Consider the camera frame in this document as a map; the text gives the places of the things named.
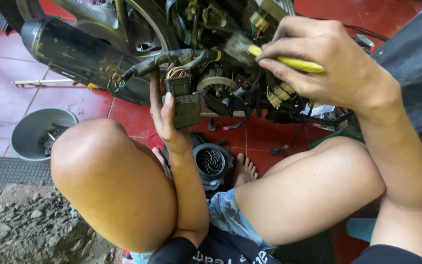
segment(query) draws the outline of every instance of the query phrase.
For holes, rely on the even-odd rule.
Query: black exhaust pipe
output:
[[[140,61],[55,17],[25,22],[22,41],[29,53],[56,73],[83,85],[107,88],[107,67],[117,65],[124,73]],[[138,105],[149,105],[150,76],[132,77],[126,87],[112,93]]]

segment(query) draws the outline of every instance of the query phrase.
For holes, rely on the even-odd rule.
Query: rubber mat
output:
[[[0,191],[8,183],[53,186],[50,163],[31,163],[21,159],[0,158]]]

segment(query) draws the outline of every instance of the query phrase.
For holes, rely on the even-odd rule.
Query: gray bucket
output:
[[[59,107],[42,108],[26,115],[12,131],[10,145],[14,154],[25,161],[50,160],[51,157],[45,156],[45,150],[39,141],[47,130],[55,128],[52,123],[71,127],[78,121],[73,113]]]

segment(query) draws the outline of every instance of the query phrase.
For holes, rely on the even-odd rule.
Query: camouflage shorts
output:
[[[218,227],[222,231],[230,234],[247,238],[255,242],[262,250],[274,248],[266,243],[253,229],[249,221],[240,211],[237,202],[234,199],[235,188],[227,192],[216,193],[208,200],[208,212],[210,215],[210,223]],[[135,264],[146,264],[153,254],[130,252]]]

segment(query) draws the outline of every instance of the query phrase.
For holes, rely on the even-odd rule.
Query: thigh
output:
[[[53,146],[51,168],[60,192],[116,246],[149,252],[173,233],[173,182],[119,123],[98,119],[68,129]]]
[[[235,200],[263,240],[278,246],[333,226],[384,188],[367,150],[337,137],[273,174],[238,187]]]

